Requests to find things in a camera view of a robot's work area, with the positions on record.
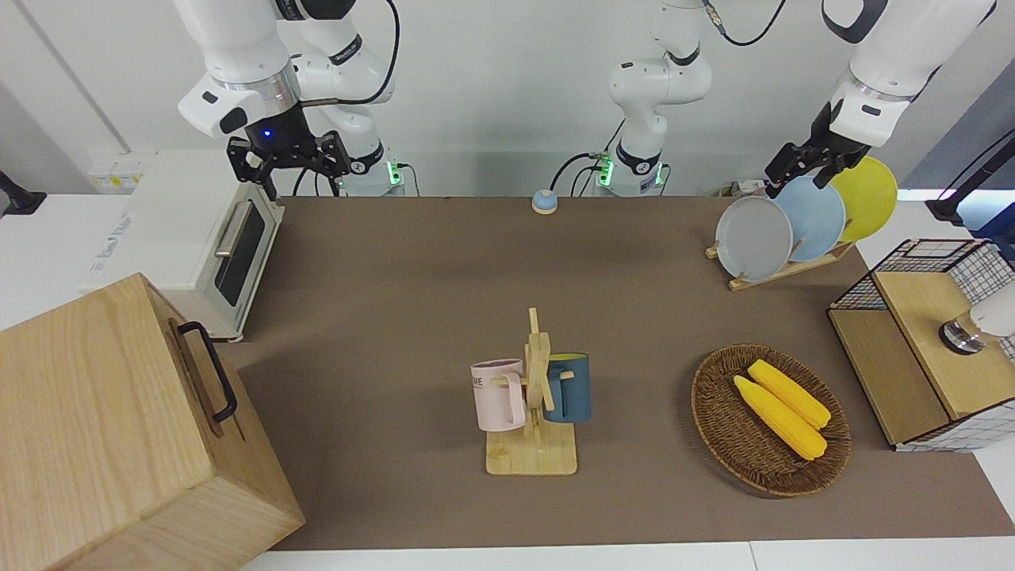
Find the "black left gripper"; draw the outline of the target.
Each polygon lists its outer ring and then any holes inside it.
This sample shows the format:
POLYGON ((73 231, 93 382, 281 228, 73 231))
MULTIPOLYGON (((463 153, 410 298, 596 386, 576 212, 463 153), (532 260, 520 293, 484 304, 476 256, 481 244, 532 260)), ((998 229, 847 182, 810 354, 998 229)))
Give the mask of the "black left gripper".
POLYGON ((837 118, 840 108, 841 102, 835 105, 826 102, 813 121, 810 138, 805 144, 787 142, 780 148, 764 169, 768 179, 764 191, 766 196, 775 199, 784 185, 808 174, 815 167, 821 167, 817 172, 817 188, 823 189, 847 167, 858 165, 867 153, 867 145, 831 130, 831 123, 837 118))

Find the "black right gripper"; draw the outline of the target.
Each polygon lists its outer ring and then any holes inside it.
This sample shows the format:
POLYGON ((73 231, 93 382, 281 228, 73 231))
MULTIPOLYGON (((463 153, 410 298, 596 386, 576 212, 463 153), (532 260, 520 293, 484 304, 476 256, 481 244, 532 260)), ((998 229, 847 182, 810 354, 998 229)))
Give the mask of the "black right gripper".
POLYGON ((240 183, 259 186, 269 200, 277 199, 274 169, 304 167, 328 179, 351 173, 351 159, 338 131, 314 137, 298 104, 243 127, 246 140, 229 137, 226 155, 240 183))

